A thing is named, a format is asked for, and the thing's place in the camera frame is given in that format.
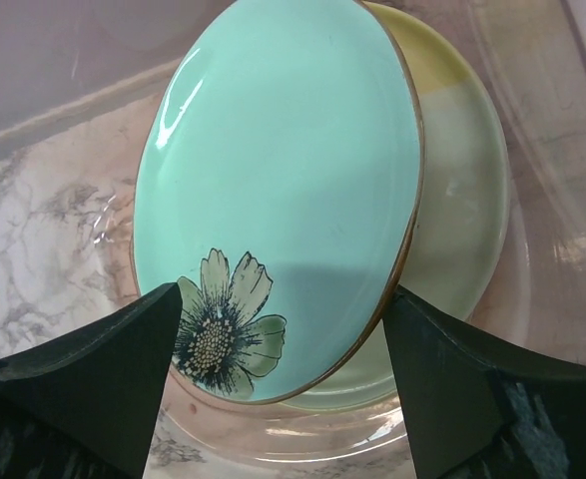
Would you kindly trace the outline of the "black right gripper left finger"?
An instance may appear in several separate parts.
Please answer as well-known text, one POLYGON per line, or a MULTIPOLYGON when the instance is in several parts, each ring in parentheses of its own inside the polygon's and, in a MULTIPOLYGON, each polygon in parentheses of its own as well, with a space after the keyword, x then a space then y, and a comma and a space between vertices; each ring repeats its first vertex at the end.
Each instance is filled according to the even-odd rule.
POLYGON ((165 283, 0 358, 0 478, 142 477, 181 312, 165 283))

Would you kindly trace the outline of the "green plate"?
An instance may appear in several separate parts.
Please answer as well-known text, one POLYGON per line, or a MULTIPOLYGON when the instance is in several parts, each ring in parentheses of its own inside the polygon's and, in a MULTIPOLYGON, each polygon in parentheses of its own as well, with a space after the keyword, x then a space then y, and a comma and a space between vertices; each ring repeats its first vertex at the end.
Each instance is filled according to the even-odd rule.
POLYGON ((359 1, 237 1, 195 41, 135 190, 140 292, 173 280, 174 370, 239 404, 294 397, 379 323, 421 199, 405 57, 359 1))

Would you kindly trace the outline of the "yellow cream ceramic plate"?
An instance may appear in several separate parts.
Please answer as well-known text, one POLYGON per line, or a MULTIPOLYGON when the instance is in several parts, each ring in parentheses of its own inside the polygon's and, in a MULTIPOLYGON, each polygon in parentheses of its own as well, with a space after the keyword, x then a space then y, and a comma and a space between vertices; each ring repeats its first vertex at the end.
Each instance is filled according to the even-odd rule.
POLYGON ((395 8, 369 9, 401 48, 425 132, 422 199, 401 285, 460 320, 494 274, 509 221, 509 163, 494 104, 438 32, 395 8))

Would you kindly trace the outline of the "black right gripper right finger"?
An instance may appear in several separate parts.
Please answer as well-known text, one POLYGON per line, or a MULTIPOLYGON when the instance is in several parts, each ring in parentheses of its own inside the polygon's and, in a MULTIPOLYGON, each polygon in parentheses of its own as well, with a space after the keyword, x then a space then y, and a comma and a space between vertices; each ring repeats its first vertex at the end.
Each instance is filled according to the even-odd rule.
POLYGON ((402 287, 384 332, 419 478, 586 478, 586 365, 509 343, 402 287))

